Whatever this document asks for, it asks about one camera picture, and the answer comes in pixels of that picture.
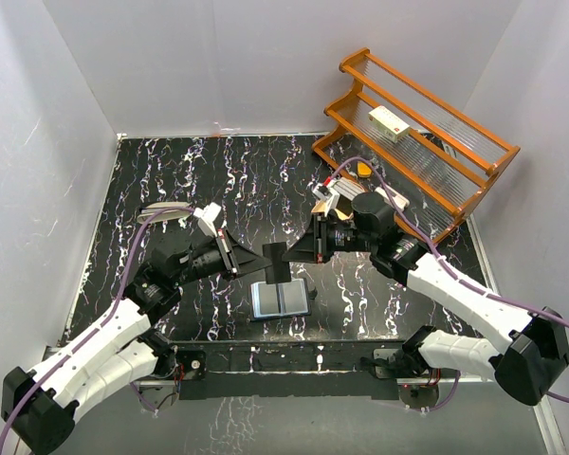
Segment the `black leather card holder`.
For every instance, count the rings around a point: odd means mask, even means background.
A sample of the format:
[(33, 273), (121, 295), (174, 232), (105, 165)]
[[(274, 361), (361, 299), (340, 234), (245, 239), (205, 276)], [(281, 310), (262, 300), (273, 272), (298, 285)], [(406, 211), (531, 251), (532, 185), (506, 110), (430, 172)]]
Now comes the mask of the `black leather card holder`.
[(252, 320), (308, 316), (317, 296), (317, 289), (305, 278), (274, 284), (254, 282), (250, 286)]

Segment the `black VIP card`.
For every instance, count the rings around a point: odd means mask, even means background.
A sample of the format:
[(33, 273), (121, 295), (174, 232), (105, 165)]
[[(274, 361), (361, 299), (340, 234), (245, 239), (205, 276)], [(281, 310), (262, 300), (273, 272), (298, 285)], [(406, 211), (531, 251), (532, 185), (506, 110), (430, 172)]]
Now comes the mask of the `black VIP card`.
[(258, 284), (258, 309), (259, 317), (271, 317), (280, 310), (278, 302), (278, 291), (275, 284)]

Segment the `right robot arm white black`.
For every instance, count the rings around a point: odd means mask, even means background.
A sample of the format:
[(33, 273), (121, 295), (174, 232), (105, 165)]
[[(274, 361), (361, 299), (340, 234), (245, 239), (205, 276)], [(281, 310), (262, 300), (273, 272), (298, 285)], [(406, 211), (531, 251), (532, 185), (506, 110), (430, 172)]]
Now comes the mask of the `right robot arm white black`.
[(382, 194), (363, 192), (354, 197), (351, 209), (348, 220), (313, 214), (284, 261), (323, 264), (337, 252), (366, 252), (382, 275), (437, 301), (479, 333), (456, 336), (424, 325), (388, 357), (362, 358), (364, 369), (393, 377), (456, 370), (495, 381), (525, 405), (539, 404), (569, 366), (560, 315), (549, 308), (529, 311), (501, 302), (497, 294), (403, 231)]

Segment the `stack of credit cards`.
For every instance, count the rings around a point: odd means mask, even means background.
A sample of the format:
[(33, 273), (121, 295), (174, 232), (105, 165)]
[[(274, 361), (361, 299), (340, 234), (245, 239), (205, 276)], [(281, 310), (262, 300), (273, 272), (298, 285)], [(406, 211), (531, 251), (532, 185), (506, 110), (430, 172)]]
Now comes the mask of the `stack of credit cards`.
[(357, 195), (367, 192), (367, 190), (359, 183), (345, 177), (340, 178), (336, 181), (334, 184), (334, 189), (340, 194), (341, 197), (344, 197), (350, 201), (353, 201)]

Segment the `beige oval card tray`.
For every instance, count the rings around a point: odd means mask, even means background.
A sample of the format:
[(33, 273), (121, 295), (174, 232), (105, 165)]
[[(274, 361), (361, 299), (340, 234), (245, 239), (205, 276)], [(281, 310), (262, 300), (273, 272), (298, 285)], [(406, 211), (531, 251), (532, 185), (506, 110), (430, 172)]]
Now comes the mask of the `beige oval card tray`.
[(312, 190), (317, 199), (312, 213), (332, 214), (341, 221), (348, 221), (353, 217), (353, 199), (364, 192), (367, 192), (364, 187), (348, 178), (328, 178), (326, 183), (319, 183)]

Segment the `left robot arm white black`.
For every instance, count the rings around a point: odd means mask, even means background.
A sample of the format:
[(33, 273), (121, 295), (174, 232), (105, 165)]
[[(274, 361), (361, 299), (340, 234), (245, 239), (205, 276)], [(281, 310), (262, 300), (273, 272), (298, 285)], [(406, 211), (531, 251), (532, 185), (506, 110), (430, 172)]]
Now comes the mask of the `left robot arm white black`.
[(224, 229), (180, 253), (155, 250), (89, 327), (30, 370), (16, 367), (5, 376), (0, 453), (14, 432), (33, 453), (50, 454), (115, 392), (150, 374), (171, 375), (177, 356), (154, 327), (180, 302), (182, 286), (215, 274), (239, 278), (270, 264)]

